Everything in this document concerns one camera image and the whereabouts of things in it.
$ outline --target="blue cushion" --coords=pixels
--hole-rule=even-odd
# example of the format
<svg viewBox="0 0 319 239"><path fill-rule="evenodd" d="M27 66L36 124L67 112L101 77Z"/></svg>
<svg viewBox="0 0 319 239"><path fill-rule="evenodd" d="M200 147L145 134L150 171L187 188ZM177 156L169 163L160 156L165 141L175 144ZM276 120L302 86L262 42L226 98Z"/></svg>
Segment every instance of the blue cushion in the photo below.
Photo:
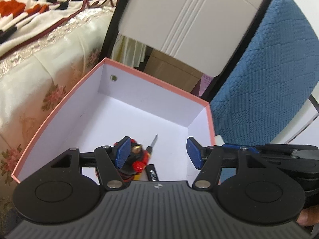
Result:
<svg viewBox="0 0 319 239"><path fill-rule="evenodd" d="M271 142L319 80L319 40L293 0L273 0L247 50L211 101L225 143Z"/></svg>

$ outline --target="bed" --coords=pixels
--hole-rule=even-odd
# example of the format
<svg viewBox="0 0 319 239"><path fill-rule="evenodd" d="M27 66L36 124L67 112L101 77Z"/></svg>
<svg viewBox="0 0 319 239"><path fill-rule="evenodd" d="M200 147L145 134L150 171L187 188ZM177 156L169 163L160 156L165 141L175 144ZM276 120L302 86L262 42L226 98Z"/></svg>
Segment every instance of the bed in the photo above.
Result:
<svg viewBox="0 0 319 239"><path fill-rule="evenodd" d="M118 0L0 0L0 233L23 150L98 62ZM114 34L111 57L137 67L146 46Z"/></svg>

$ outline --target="brown cardboard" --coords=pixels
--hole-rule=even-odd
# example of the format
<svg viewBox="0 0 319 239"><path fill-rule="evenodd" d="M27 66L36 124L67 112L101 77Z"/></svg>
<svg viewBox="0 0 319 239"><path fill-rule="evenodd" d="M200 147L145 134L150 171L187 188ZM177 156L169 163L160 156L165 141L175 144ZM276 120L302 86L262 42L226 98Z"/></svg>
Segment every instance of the brown cardboard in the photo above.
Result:
<svg viewBox="0 0 319 239"><path fill-rule="evenodd" d="M192 91L203 75L189 65L155 49L144 72L187 92Z"/></svg>

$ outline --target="finger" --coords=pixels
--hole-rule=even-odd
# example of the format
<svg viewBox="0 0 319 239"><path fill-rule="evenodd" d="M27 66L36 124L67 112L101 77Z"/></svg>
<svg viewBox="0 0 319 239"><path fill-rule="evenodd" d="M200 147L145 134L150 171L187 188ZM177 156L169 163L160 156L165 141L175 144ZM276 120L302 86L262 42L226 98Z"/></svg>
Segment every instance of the finger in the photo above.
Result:
<svg viewBox="0 0 319 239"><path fill-rule="evenodd" d="M297 223L305 227L319 223L319 205L302 210Z"/></svg>

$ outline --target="cardboard box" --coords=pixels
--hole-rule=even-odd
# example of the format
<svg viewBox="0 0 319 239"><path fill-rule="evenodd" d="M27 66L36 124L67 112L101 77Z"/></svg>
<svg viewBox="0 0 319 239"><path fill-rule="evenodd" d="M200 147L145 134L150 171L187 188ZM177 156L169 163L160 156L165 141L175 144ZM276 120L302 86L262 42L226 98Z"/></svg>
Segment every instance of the cardboard box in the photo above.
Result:
<svg viewBox="0 0 319 239"><path fill-rule="evenodd" d="M95 66L58 104L37 131L12 177L20 182L68 148L92 152L124 136L147 147L161 181L189 180L198 170L186 152L194 136L214 145L209 103L110 59ZM93 180L95 173L87 174Z"/></svg>
<svg viewBox="0 0 319 239"><path fill-rule="evenodd" d="M144 72L187 92L192 91L203 75L189 65L155 49Z"/></svg>

